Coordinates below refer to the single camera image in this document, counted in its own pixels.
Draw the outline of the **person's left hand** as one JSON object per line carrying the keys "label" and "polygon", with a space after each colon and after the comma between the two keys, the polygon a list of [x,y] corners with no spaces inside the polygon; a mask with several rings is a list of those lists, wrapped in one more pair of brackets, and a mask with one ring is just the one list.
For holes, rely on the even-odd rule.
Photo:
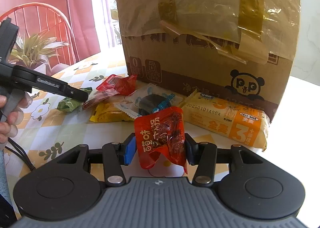
{"label": "person's left hand", "polygon": [[8,138],[14,138],[17,135],[19,125],[24,117],[22,108],[28,108],[32,104],[33,99],[28,93],[25,93],[25,97],[21,99],[18,106],[8,115],[5,122],[0,124],[0,137],[1,144],[6,144]]}

